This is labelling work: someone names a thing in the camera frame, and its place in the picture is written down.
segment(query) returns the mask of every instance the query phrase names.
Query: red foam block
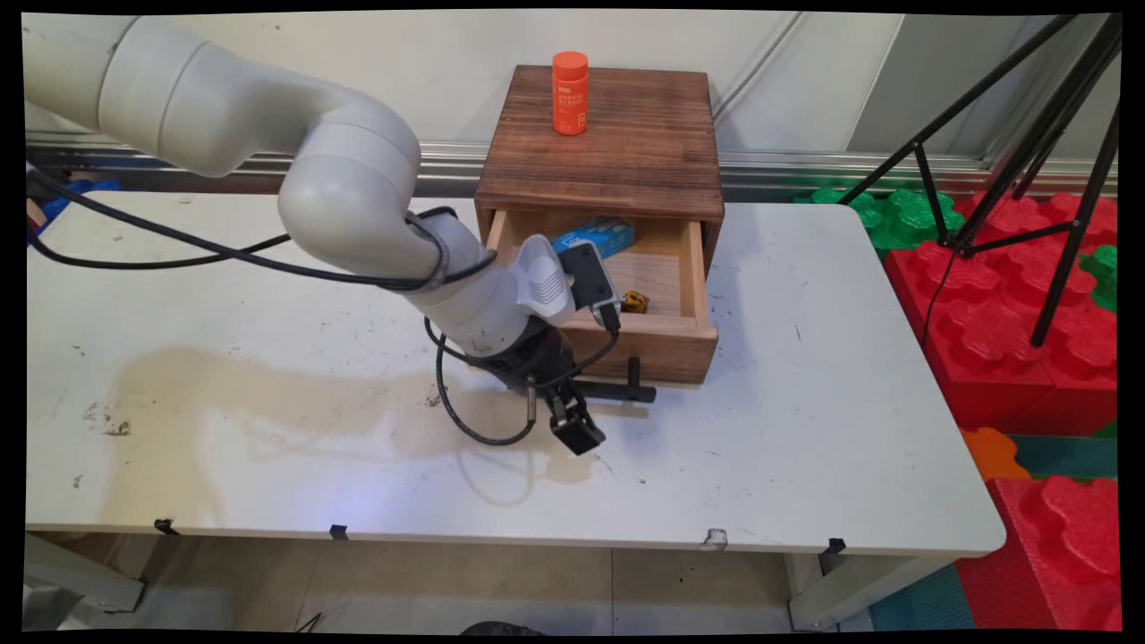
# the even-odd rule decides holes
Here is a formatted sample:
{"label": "red foam block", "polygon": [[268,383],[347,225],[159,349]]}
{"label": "red foam block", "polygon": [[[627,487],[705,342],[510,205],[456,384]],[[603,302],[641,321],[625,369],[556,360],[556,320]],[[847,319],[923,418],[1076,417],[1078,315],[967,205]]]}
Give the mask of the red foam block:
{"label": "red foam block", "polygon": [[[892,251],[884,262],[916,337],[949,258],[950,251],[925,242]],[[1029,346],[1035,316],[1008,304],[1000,288],[985,253],[955,260],[931,313],[924,353],[962,426],[1003,426],[1053,386],[1041,350]]]}
{"label": "red foam block", "polygon": [[[973,197],[955,204],[955,211],[969,218],[974,209],[981,203],[986,193],[980,190]],[[1013,201],[1012,193],[1005,193],[998,203],[986,217],[981,228],[974,236],[976,244],[995,242],[1012,235],[1040,230],[1050,225],[1049,218],[1042,212],[1042,207],[1029,197]]]}
{"label": "red foam block", "polygon": [[955,564],[974,625],[1121,630],[1118,484],[1051,477],[986,487],[1006,542]]}
{"label": "red foam block", "polygon": [[[1050,223],[1073,221],[1077,218],[1077,206],[1081,205],[1081,197],[1058,193],[1042,204],[1042,214]],[[1097,205],[1093,206],[1093,217],[1085,229],[1085,237],[1081,242],[1081,252],[1092,253],[1097,246],[1103,244],[1118,245],[1118,202],[1098,197]]]}
{"label": "red foam block", "polygon": [[1006,423],[1016,434],[1093,435],[1118,418],[1118,315],[1096,305],[1059,308],[1042,367],[1053,388]]}

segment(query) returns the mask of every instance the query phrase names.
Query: wood grain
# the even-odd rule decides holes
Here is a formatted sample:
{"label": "wood grain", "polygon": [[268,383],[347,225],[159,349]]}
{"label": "wood grain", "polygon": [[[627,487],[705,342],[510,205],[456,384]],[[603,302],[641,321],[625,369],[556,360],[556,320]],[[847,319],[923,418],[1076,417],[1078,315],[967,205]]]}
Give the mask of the wood grain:
{"label": "wood grain", "polygon": [[[487,246],[508,265],[532,234],[552,239],[590,219],[581,215],[495,213]],[[674,383],[703,383],[719,341],[708,321],[703,243],[698,221],[646,219],[634,222],[631,246],[605,260],[617,290],[635,289],[649,297],[647,314],[622,313],[616,347],[585,370],[589,376],[625,377],[629,356],[640,358],[642,377]],[[608,341],[587,309],[561,325],[575,360]]]}
{"label": "wood grain", "polygon": [[474,197],[482,241],[498,209],[722,221],[706,74],[592,68],[577,136],[552,127],[551,78],[513,73]]}

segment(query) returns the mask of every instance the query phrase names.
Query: table leg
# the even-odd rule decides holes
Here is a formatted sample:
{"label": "table leg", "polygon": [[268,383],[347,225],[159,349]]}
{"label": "table leg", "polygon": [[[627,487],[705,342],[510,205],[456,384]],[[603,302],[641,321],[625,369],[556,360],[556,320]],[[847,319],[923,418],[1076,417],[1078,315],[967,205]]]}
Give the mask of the table leg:
{"label": "table leg", "polygon": [[943,557],[890,557],[853,556],[832,568],[820,579],[802,575],[790,579],[790,572],[806,571],[804,557],[815,555],[789,555],[789,582],[792,587],[791,626],[796,630],[826,630],[839,621],[870,606],[911,583],[949,565],[953,559]]}
{"label": "table leg", "polygon": [[104,611],[134,611],[143,594],[143,582],[27,533],[24,533],[24,574],[92,597]]}

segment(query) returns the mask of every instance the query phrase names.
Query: black tripod leg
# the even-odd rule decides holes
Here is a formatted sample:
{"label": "black tripod leg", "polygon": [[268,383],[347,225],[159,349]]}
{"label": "black tripod leg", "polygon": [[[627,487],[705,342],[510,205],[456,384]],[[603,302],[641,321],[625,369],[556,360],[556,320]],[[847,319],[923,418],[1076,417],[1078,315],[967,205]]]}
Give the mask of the black tripod leg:
{"label": "black tripod leg", "polygon": [[998,63],[996,68],[990,70],[986,77],[974,84],[973,87],[966,91],[965,94],[958,97],[949,108],[938,115],[934,120],[926,124],[917,134],[911,136],[905,146],[899,148],[894,154],[886,158],[885,162],[879,164],[875,172],[871,172],[866,179],[859,182],[858,186],[852,188],[846,195],[838,201],[842,205],[850,204],[855,197],[861,195],[863,190],[870,188],[876,181],[883,178],[884,174],[891,171],[899,162],[907,158],[914,150],[914,144],[923,144],[932,134],[938,132],[943,125],[950,121],[951,118],[958,116],[958,113],[966,109],[966,105],[973,103],[976,99],[982,95],[987,89],[989,89],[995,83],[997,83],[1003,76],[1010,72],[1013,68],[1018,66],[1022,61],[1026,60],[1032,53],[1034,53],[1039,47],[1042,46],[1047,40],[1053,37],[1055,33],[1061,31],[1061,28],[1069,24],[1069,21],[1077,17],[1076,14],[1061,14],[1060,16],[1050,21],[1050,24],[1042,28],[1041,31],[1035,33],[1029,40],[1022,44],[1021,47],[1014,49],[1012,54],[1006,56],[1004,61]]}
{"label": "black tripod leg", "polygon": [[1093,209],[1097,206],[1097,198],[1101,195],[1101,186],[1110,175],[1110,166],[1113,165],[1113,157],[1118,154],[1118,129],[1121,113],[1121,103],[1118,102],[1113,110],[1113,118],[1110,127],[1105,131],[1105,140],[1101,141],[1101,149],[1097,152],[1097,160],[1093,162],[1093,172],[1089,175],[1089,183],[1081,196],[1081,205],[1077,206],[1079,225],[1069,230],[1069,238],[1061,251],[1061,259],[1058,260],[1058,268],[1053,272],[1053,281],[1050,282],[1050,291],[1045,296],[1045,304],[1042,305],[1042,313],[1037,316],[1037,324],[1034,325],[1034,336],[1029,344],[1042,346],[1045,343],[1045,333],[1053,322],[1053,314],[1061,301],[1061,293],[1066,288],[1066,280],[1069,278],[1069,270],[1077,259],[1077,251],[1081,249],[1081,241],[1085,237],[1089,221],[1093,218]]}
{"label": "black tripod leg", "polygon": [[1077,89],[1084,86],[1089,74],[1103,62],[1108,64],[1107,56],[1111,48],[1121,47],[1121,14],[1110,14],[1105,18],[1105,23],[1101,24],[1101,29],[1097,32],[1097,36],[1085,47],[1085,52],[1081,55],[1081,58],[1069,70],[1069,73],[1066,74],[1066,78],[1053,92],[1053,95],[1050,96],[1049,102],[1042,108],[1037,118],[1029,126],[1029,131],[1018,142],[1013,155],[1002,166],[1002,170],[994,179],[994,183],[982,195],[982,201],[978,203],[973,214],[966,219],[966,223],[955,237],[956,246],[968,248],[973,243],[978,229],[981,228],[990,211],[994,210],[998,199],[1002,198],[1002,195],[1013,184],[1013,180],[1018,176],[1018,173],[1028,166],[1039,151],[1045,149],[1051,128],[1059,123],[1061,115],[1069,108],[1077,94]]}
{"label": "black tripod leg", "polygon": [[1029,170],[1027,170],[1026,174],[1022,175],[1021,181],[1019,181],[1018,186],[1014,187],[1014,201],[1026,196],[1026,191],[1029,190],[1029,186],[1034,182],[1037,173],[1041,172],[1047,159],[1049,159],[1050,155],[1053,154],[1053,147],[1058,144],[1058,140],[1061,139],[1066,127],[1069,126],[1069,121],[1072,121],[1074,116],[1077,115],[1077,110],[1080,110],[1082,104],[1085,103],[1085,99],[1089,96],[1089,93],[1092,92],[1093,86],[1097,85],[1101,74],[1105,73],[1105,70],[1108,69],[1111,63],[1113,63],[1113,58],[1118,57],[1118,54],[1120,53],[1120,44],[1108,47],[1105,52],[1105,57],[1098,61],[1098,63],[1089,70],[1089,74],[1087,74],[1083,81],[1077,86],[1077,91],[1074,92],[1074,95],[1069,99],[1065,111],[1061,112],[1061,118],[1058,119],[1058,123],[1055,124],[1050,134],[1047,136],[1045,144],[1037,152],[1037,156],[1034,157],[1033,163],[1029,164]]}

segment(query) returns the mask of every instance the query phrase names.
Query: orange bottle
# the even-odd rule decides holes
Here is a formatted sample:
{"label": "orange bottle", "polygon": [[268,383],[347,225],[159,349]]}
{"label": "orange bottle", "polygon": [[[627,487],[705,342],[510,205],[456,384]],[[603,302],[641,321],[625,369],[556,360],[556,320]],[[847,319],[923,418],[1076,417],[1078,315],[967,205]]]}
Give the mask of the orange bottle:
{"label": "orange bottle", "polygon": [[579,52],[553,56],[553,128],[581,134],[589,127],[589,57]]}

